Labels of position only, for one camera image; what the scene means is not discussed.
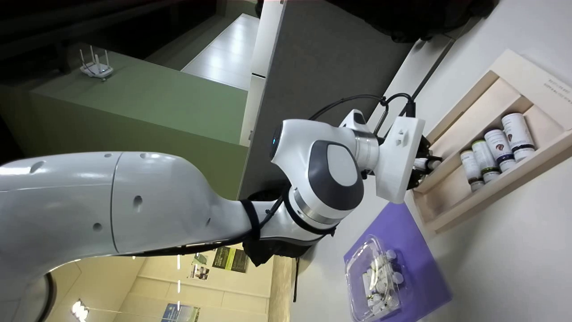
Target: small bottle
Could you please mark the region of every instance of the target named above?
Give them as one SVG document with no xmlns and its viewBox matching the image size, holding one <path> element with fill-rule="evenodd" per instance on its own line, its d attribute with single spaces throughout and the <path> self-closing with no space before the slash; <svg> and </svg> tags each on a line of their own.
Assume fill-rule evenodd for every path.
<svg viewBox="0 0 572 322">
<path fill-rule="evenodd" d="M 534 153 L 536 149 L 526 126 L 525 116 L 521 113 L 511 113 L 502 119 L 502 126 L 509 140 L 509 145 L 517 162 Z"/>
<path fill-rule="evenodd" d="M 472 151 L 475 154 L 476 162 L 480 168 L 480 174 L 483 175 L 485 183 L 491 182 L 491 180 L 501 175 L 501 170 L 499 169 L 495 158 L 492 156 L 491 150 L 488 149 L 488 145 L 485 140 L 473 142 Z"/>
<path fill-rule="evenodd" d="M 461 152 L 461 162 L 467 176 L 467 181 L 471 185 L 471 191 L 475 192 L 484 186 L 479 164 L 476 162 L 475 154 L 472 150 Z"/>
<path fill-rule="evenodd" d="M 505 172 L 516 165 L 514 154 L 510 150 L 509 141 L 506 139 L 503 131 L 492 129 L 485 133 L 484 140 L 487 142 L 488 148 L 496 159 L 501 172 Z"/>
</svg>

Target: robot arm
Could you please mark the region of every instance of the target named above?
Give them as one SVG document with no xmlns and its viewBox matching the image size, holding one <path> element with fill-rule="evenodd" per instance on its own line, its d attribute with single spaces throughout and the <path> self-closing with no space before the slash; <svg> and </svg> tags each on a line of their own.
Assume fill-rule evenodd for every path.
<svg viewBox="0 0 572 322">
<path fill-rule="evenodd" d="M 317 242 L 362 201 L 364 170 L 375 173 L 378 196 L 403 202 L 423 123 L 399 117 L 380 146 L 357 110 L 340 127 L 283 121 L 271 160 L 291 186 L 283 203 L 252 203 L 257 222 L 279 205 L 260 240 Z M 188 161 L 167 154 L 90 152 L 6 164 L 0 167 L 0 313 L 26 321 L 34 310 L 19 310 L 18 303 L 46 272 L 69 261 L 239 241 L 252 228 L 247 210 L 218 196 Z"/>
</svg>

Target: wooden shelf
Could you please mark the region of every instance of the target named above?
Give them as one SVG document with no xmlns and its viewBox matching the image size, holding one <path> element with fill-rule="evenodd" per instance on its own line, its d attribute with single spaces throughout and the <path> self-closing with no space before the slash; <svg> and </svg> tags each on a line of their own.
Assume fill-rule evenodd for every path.
<svg viewBox="0 0 572 322">
<path fill-rule="evenodd" d="M 537 150 L 472 193 L 460 153 L 501 118 L 523 113 Z M 572 90 L 556 77 L 507 50 L 427 135 L 443 163 L 413 191 L 424 224 L 441 232 L 554 166 L 572 146 Z"/>
</svg>

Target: metal ring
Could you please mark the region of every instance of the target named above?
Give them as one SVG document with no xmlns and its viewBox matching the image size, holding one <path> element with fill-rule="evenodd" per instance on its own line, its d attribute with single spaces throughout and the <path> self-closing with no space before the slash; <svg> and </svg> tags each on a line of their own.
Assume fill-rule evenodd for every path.
<svg viewBox="0 0 572 322">
<path fill-rule="evenodd" d="M 298 188 L 294 189 L 294 200 L 296 201 L 296 204 L 302 210 L 302 212 L 313 221 L 323 223 L 324 225 L 331 225 L 333 223 L 338 223 L 341 221 L 341 219 L 332 219 L 324 217 L 319 213 L 310 209 L 310 207 L 304 202 L 304 199 L 302 199 L 302 196 L 300 195 Z"/>
</svg>

